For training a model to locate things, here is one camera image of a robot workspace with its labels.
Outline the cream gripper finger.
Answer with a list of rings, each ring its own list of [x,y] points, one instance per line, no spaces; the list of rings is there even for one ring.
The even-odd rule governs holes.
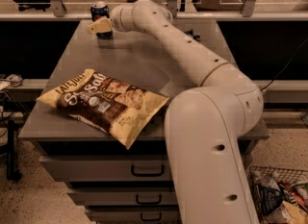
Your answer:
[[[86,29],[87,32],[92,35],[107,34],[113,30],[113,26],[110,18],[102,16],[89,24]]]

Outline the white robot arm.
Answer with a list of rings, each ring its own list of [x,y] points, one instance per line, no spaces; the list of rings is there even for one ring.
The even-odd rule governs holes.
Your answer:
[[[150,0],[115,7],[90,33],[137,31],[156,38],[192,80],[165,119],[167,156],[182,224],[259,224],[238,139],[261,119],[263,94],[236,66],[172,24]]]

